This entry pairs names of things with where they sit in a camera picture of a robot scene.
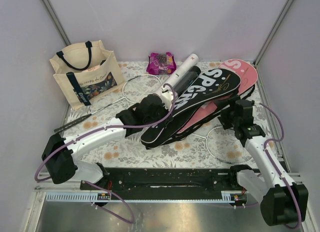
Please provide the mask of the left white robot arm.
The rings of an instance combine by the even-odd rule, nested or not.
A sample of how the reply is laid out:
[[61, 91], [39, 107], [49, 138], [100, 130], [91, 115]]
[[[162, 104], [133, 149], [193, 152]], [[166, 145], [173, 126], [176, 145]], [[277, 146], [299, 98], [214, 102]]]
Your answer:
[[52, 135], [42, 154], [42, 163], [35, 172], [35, 181], [41, 182], [39, 173], [46, 168], [54, 184], [76, 179], [89, 181], [98, 190], [106, 188], [109, 178], [103, 173], [102, 166], [84, 162], [81, 158], [109, 142], [167, 121], [172, 116], [176, 99], [173, 86], [165, 83], [161, 95], [149, 94], [96, 128], [69, 137], [61, 137], [58, 133]]

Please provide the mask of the black shuttlecock tube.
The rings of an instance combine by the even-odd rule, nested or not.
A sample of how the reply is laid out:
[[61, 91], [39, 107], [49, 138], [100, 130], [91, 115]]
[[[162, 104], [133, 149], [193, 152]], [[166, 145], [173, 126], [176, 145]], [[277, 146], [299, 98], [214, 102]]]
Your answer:
[[177, 96], [181, 96], [183, 92], [198, 78], [201, 74], [201, 69], [198, 66], [191, 67], [182, 79], [173, 87], [173, 90], [177, 93]]

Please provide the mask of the pink racket cover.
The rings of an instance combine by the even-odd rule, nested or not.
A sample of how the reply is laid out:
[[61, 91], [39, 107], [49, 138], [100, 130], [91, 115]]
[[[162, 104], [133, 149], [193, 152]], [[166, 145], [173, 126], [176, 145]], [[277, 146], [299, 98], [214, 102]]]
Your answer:
[[[249, 63], [241, 59], [228, 59], [222, 62], [218, 69], [227, 69], [236, 73], [241, 83], [238, 88], [238, 95], [249, 97], [255, 90], [255, 85], [258, 80], [257, 70]], [[224, 107], [217, 105], [214, 101], [210, 101], [202, 105], [190, 120], [178, 132], [178, 136], [184, 133], [191, 132], [193, 129], [197, 130], [198, 126], [202, 126], [214, 117], [218, 116]]]

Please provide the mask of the white shuttlecock tube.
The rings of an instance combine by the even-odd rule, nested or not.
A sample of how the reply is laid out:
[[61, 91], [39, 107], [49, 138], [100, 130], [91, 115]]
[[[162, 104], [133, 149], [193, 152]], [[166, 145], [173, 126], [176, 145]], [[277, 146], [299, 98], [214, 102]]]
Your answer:
[[199, 57], [192, 53], [189, 55], [181, 65], [177, 67], [177, 69], [161, 84], [161, 86], [155, 90], [155, 94], [160, 96], [162, 92], [164, 92], [167, 87], [165, 84], [169, 84], [174, 87], [184, 76], [185, 74], [197, 64], [199, 61]]

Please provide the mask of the white frame racket black handle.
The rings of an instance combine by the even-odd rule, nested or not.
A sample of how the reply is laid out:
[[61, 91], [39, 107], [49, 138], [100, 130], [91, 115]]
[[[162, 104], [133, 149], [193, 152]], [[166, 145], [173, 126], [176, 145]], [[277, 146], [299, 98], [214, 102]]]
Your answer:
[[214, 126], [205, 135], [190, 135], [195, 145], [192, 151], [201, 163], [242, 165], [250, 162], [252, 156], [234, 136], [232, 129]]

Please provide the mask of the black frame badminton racket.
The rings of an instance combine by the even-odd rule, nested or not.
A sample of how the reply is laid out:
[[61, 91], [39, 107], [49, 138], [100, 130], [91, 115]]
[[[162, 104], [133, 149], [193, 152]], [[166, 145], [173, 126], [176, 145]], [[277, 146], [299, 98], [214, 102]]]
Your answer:
[[131, 104], [139, 103], [147, 95], [155, 92], [162, 81], [155, 75], [142, 74], [130, 78], [117, 91], [119, 95], [114, 98], [114, 92], [104, 95], [96, 100], [93, 105], [82, 107], [78, 110], [70, 109], [62, 126], [56, 128], [54, 133], [62, 133], [75, 125], [85, 121], [91, 116], [97, 115], [117, 102], [127, 101]]

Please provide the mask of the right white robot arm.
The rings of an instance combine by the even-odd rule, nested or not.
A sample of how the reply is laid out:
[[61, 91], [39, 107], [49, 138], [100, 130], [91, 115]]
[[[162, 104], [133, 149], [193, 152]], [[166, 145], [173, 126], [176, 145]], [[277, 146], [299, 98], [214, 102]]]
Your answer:
[[268, 226], [284, 225], [298, 229], [305, 221], [309, 192], [305, 185], [297, 184], [269, 151], [270, 142], [263, 129], [254, 123], [254, 101], [236, 95], [221, 101], [227, 108], [218, 117], [223, 129], [233, 129], [235, 137], [254, 159], [260, 176], [248, 165], [230, 167], [228, 186], [233, 190], [246, 189], [260, 206], [261, 215]]

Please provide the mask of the black racket cover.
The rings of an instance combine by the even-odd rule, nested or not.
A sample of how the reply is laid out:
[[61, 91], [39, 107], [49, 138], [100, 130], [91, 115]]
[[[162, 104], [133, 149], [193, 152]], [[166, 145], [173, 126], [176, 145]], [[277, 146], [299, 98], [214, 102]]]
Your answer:
[[172, 118], [148, 128], [140, 138], [147, 150], [155, 149], [171, 138], [205, 103], [238, 94], [241, 78], [236, 73], [215, 68], [202, 73], [175, 101]]

